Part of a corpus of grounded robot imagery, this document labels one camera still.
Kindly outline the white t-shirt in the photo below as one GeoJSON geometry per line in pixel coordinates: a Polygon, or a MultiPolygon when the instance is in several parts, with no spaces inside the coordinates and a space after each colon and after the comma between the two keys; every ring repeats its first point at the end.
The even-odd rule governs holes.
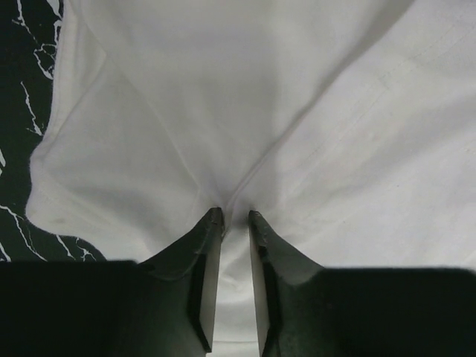
{"type": "Polygon", "coordinates": [[[27,218],[145,260],[225,215],[214,356],[256,356],[246,218],[328,266],[475,267],[473,1],[67,1],[27,218]]]}

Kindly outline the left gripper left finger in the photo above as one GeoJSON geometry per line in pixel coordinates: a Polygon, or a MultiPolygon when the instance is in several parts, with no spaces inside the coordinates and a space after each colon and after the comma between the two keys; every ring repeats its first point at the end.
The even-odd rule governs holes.
{"type": "Polygon", "coordinates": [[[223,213],[148,260],[1,264],[3,356],[204,356],[223,213]]]}

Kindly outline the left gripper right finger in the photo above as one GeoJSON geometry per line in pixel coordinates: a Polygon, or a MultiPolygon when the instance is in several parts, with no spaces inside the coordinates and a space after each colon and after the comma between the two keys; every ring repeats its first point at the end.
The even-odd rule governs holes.
{"type": "Polygon", "coordinates": [[[323,267],[248,215],[262,356],[473,356],[475,273],[323,267]]]}

